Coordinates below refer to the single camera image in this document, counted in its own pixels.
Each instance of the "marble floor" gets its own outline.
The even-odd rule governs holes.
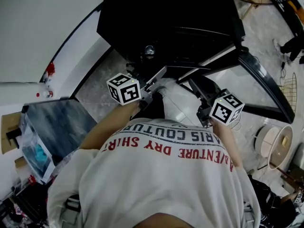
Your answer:
[[[237,0],[236,5],[240,16],[248,7],[247,4]],[[243,45],[249,48],[250,53],[258,58],[273,79],[280,84],[282,60],[275,50],[273,39],[277,39],[281,44],[290,40],[293,34],[288,25],[274,6],[260,6],[257,9],[252,9],[243,20],[243,23],[246,32]],[[304,66],[299,65],[298,60],[296,59],[291,65],[286,64],[285,67],[286,79],[291,78],[293,73],[296,74],[298,79],[298,100],[296,117],[292,124],[294,130],[292,150],[282,169],[288,166],[291,157],[298,144],[303,141],[304,136],[304,94],[301,93],[304,90],[304,81],[301,80],[304,77]],[[118,72],[124,72],[125,64],[126,61],[116,51],[113,51],[77,93],[77,99],[95,120],[100,121],[103,119],[117,105],[111,99],[105,82]],[[243,102],[275,106],[261,86],[241,66],[221,71],[209,76],[209,78],[214,80],[221,88],[227,88],[237,95]],[[163,99],[166,118],[186,125],[201,126],[196,117],[200,101],[194,95],[181,88],[172,79],[162,79],[158,84],[166,87],[166,96]],[[286,124],[244,112],[241,115],[240,123],[241,125],[234,129],[234,134],[244,160],[244,167],[247,171],[256,170],[266,163],[265,159],[261,158],[254,150],[253,142],[256,132],[266,123],[278,126],[285,126]],[[274,192],[279,195],[285,193],[281,188],[279,171],[270,171],[264,168],[260,171],[255,171],[254,178],[270,185],[275,189]]]

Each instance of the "metal bar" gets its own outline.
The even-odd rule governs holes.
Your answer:
[[[207,76],[210,74],[214,74],[214,73],[223,71],[225,69],[239,66],[238,55],[239,55],[238,50],[235,49],[233,51],[230,51],[227,54],[225,54],[224,56],[220,57],[219,59],[209,63],[208,66],[205,67],[205,69],[208,69],[208,70],[199,71],[197,73]],[[182,77],[180,80],[177,81],[177,84],[181,85],[183,83],[186,83],[189,80],[189,78],[191,78],[191,75],[194,72],[195,71],[192,71],[190,74]]]
[[[264,117],[270,117],[291,124],[294,121],[295,113],[285,98],[283,92],[280,90],[279,86],[276,84],[270,74],[249,52],[241,51],[238,59],[242,67],[262,86],[262,88],[266,91],[266,93],[269,94],[271,99],[278,106],[279,112],[274,110],[269,111],[270,108],[265,106],[260,106],[260,108],[258,108],[264,108],[265,110],[268,109],[269,113],[272,113],[273,117],[269,115],[265,116],[263,112],[260,112],[257,115],[263,115]]]
[[[208,65],[209,63],[219,59],[220,57],[226,55],[227,53],[233,51],[234,49],[236,49],[235,45],[234,44],[231,44],[230,46],[226,47],[224,50],[220,51],[219,53],[215,54],[214,56],[210,57],[209,59],[199,63],[200,66],[206,66]],[[199,68],[195,68],[191,71],[189,71],[188,73],[184,74],[183,76],[181,76],[179,78],[179,80],[183,79],[184,77],[196,72],[197,70],[199,70]]]
[[[244,15],[242,16],[242,20],[248,15],[248,13],[252,10],[252,8],[254,7],[254,6],[256,6],[256,4],[254,4],[254,3],[252,3],[251,5],[250,5],[250,7],[246,10],[246,12],[244,13]]]
[[[175,29],[188,29],[188,30],[199,30],[199,31],[204,31],[210,34],[216,34],[216,35],[221,35],[221,36],[230,36],[229,34],[224,34],[224,33],[220,33],[214,30],[206,30],[206,29],[200,29],[200,28],[188,28],[188,27],[177,27],[177,26],[172,26],[171,28],[175,28]]]
[[[197,71],[199,69],[205,69],[205,70],[210,70],[209,68],[205,68],[204,66],[200,66],[200,65],[197,65],[197,64],[190,64],[190,63],[183,63],[183,62],[178,62],[178,64],[169,64],[167,63],[166,66],[168,67],[185,67],[185,68],[193,68],[194,71]]]
[[[164,66],[160,71],[158,71],[152,78],[150,78],[147,81],[147,84],[150,84],[155,78],[156,78],[156,80],[161,79],[166,72],[167,72],[167,67]]]
[[[257,168],[257,171],[259,171],[260,169],[263,169],[264,167],[266,167],[268,164],[266,164],[266,165],[264,165],[264,166],[262,166],[262,167],[260,167],[260,168]]]

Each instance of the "black machine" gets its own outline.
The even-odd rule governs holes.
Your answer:
[[[97,32],[129,62],[128,72],[141,88],[148,90],[162,76],[173,77],[200,98],[198,117],[203,125],[214,99],[225,94],[204,76],[238,65],[277,104],[246,104],[244,111],[294,120],[275,81],[242,46],[245,31],[233,0],[104,0]]]

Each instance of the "hand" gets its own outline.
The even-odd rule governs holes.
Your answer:
[[[286,201],[288,200],[291,200],[292,202],[297,198],[298,194],[301,193],[300,190],[298,190],[297,192],[295,193],[292,193],[292,194],[288,194],[286,195],[285,197],[283,197],[281,199],[281,204],[285,203]]]
[[[210,123],[213,127],[213,133],[222,141],[226,147],[226,150],[232,159],[233,164],[238,167],[243,167],[243,162],[238,152],[238,148],[230,127],[225,126],[212,118],[210,118]]]

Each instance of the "black metal frame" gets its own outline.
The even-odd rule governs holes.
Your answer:
[[[277,108],[275,108],[262,105],[245,104],[243,111],[291,124],[294,121],[295,113],[293,112],[290,104],[274,79],[263,68],[259,61],[248,52],[247,48],[243,47],[241,51],[235,49],[218,60],[206,65],[206,69],[208,70],[198,70],[194,73],[201,73],[201,75],[207,76],[239,65],[241,65],[262,86],[262,88],[268,93],[268,95],[277,105]],[[179,85],[183,86],[183,88],[190,92],[191,90],[183,84],[186,83],[191,76],[192,74],[189,74],[188,76],[177,81]]]

